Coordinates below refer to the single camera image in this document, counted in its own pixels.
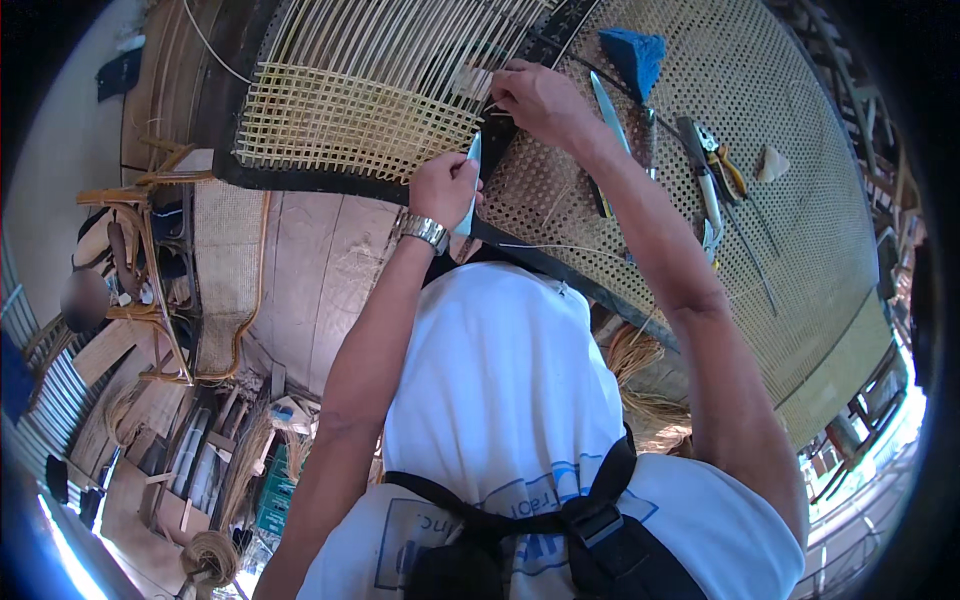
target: blue sponge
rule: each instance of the blue sponge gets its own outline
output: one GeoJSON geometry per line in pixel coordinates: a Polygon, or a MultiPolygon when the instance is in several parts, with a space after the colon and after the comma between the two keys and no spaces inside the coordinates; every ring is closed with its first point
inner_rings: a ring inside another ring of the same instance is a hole
{"type": "Polygon", "coordinates": [[[604,29],[600,31],[600,47],[627,87],[641,102],[646,102],[660,77],[660,61],[666,56],[663,36],[648,36],[619,28],[604,29]]]}

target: person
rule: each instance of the person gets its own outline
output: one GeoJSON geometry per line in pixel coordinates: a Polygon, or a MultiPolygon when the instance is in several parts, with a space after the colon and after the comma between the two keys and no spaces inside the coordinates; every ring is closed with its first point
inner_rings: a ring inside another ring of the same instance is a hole
{"type": "MultiPolygon", "coordinates": [[[[162,192],[155,193],[155,201],[156,196],[176,193],[173,188],[161,189],[162,192]]],[[[155,241],[176,237],[183,224],[182,201],[173,200],[154,208],[150,221],[155,241]]],[[[153,302],[153,287],[137,275],[138,270],[146,268],[143,240],[137,238],[136,264],[128,262],[127,239],[131,235],[135,233],[126,220],[118,219],[117,211],[109,207],[95,212],[80,227],[77,249],[70,257],[73,273],[60,296],[60,312],[71,331],[81,333],[96,328],[111,306],[153,302]]],[[[161,279],[172,280],[187,273],[183,258],[165,247],[157,249],[156,264],[161,279]]]]}
{"type": "MultiPolygon", "coordinates": [[[[633,456],[617,508],[706,598],[786,598],[804,570],[800,470],[700,243],[565,76],[512,60],[493,75],[492,97],[606,192],[689,367],[696,460],[633,456]]],[[[463,155],[425,163],[410,183],[410,214],[455,227],[476,172],[463,155]]],[[[589,495],[621,443],[620,395],[590,335],[587,300],[505,263],[458,267],[421,291],[429,242],[399,239],[334,360],[316,439],[255,598],[399,597],[430,549],[455,542],[451,512],[400,485],[368,486],[381,430],[388,471],[509,518],[589,495]]],[[[577,596],[565,536],[501,543],[503,597],[577,596]]]]}

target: strap buckle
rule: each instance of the strap buckle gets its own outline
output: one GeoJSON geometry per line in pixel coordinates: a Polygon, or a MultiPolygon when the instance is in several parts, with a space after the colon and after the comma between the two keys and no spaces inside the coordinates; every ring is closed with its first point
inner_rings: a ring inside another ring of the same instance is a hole
{"type": "Polygon", "coordinates": [[[612,502],[594,505],[585,496],[581,497],[582,501],[576,502],[577,498],[572,498],[564,504],[561,517],[570,532],[580,538],[587,548],[592,548],[623,527],[623,515],[612,502]]]}

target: metal watch band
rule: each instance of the metal watch band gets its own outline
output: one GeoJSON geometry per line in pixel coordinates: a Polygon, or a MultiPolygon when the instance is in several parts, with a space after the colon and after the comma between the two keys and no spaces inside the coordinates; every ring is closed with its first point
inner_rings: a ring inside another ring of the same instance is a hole
{"type": "Polygon", "coordinates": [[[433,219],[405,212],[396,218],[398,235],[412,235],[433,246],[437,256],[446,252],[450,236],[446,228],[433,219]]]}

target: wooden chair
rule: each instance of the wooden chair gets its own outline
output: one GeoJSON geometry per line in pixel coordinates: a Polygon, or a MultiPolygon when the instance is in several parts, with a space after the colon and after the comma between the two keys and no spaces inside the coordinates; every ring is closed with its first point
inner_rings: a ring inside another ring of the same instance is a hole
{"type": "MultiPolygon", "coordinates": [[[[133,228],[143,241],[145,256],[145,269],[142,274],[146,280],[149,280],[154,288],[154,299],[150,304],[131,304],[128,306],[113,306],[107,312],[109,319],[133,319],[137,321],[148,322],[154,328],[154,350],[156,360],[154,367],[140,374],[144,379],[162,379],[167,381],[177,381],[192,385],[194,382],[194,365],[196,356],[196,343],[199,332],[193,333],[193,347],[190,352],[188,362],[180,348],[180,341],[177,338],[176,330],[173,326],[173,319],[178,318],[174,315],[167,303],[166,290],[160,278],[159,268],[156,264],[156,245],[154,243],[153,229],[150,221],[150,214],[153,205],[150,201],[151,194],[158,186],[177,183],[195,183],[197,181],[213,179],[210,171],[175,171],[178,164],[183,161],[196,148],[195,145],[181,145],[168,140],[161,140],[151,137],[141,137],[140,141],[165,150],[170,155],[154,171],[143,175],[134,185],[117,189],[91,190],[81,192],[77,195],[77,204],[108,206],[122,213],[129,219],[133,228]],[[163,334],[170,342],[173,351],[172,364],[177,372],[164,372],[160,360],[160,342],[159,336],[163,334]]],[[[173,243],[180,252],[186,252],[187,273],[193,276],[191,261],[189,260],[190,245],[185,240],[190,237],[189,231],[189,206],[184,206],[183,229],[179,241],[173,243]]],[[[132,264],[136,264],[136,253],[138,244],[133,244],[132,264]]],[[[191,293],[196,298],[196,286],[191,281],[191,293]]]]}

